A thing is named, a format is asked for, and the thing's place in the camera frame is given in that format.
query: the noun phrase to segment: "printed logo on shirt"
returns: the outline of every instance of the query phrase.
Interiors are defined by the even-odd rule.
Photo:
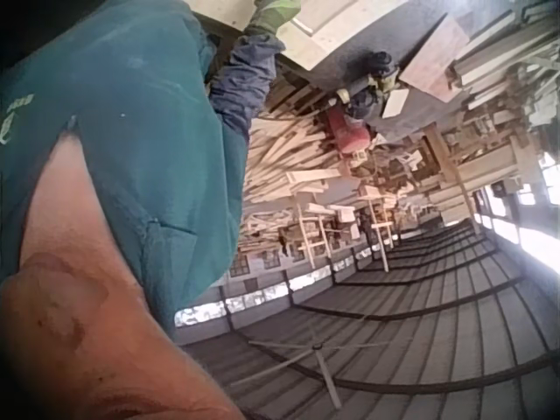
[[[27,96],[18,98],[8,107],[8,110],[6,111],[8,116],[4,118],[2,128],[0,129],[0,144],[7,144],[10,141],[8,134],[10,133],[11,124],[14,121],[16,109],[32,103],[34,96],[34,94],[28,94]]]

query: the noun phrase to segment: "person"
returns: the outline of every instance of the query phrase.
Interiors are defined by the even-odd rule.
[[[2,76],[4,413],[242,418],[170,336],[232,262],[251,119],[299,9],[258,2],[209,95],[214,49],[179,0],[109,0]]]

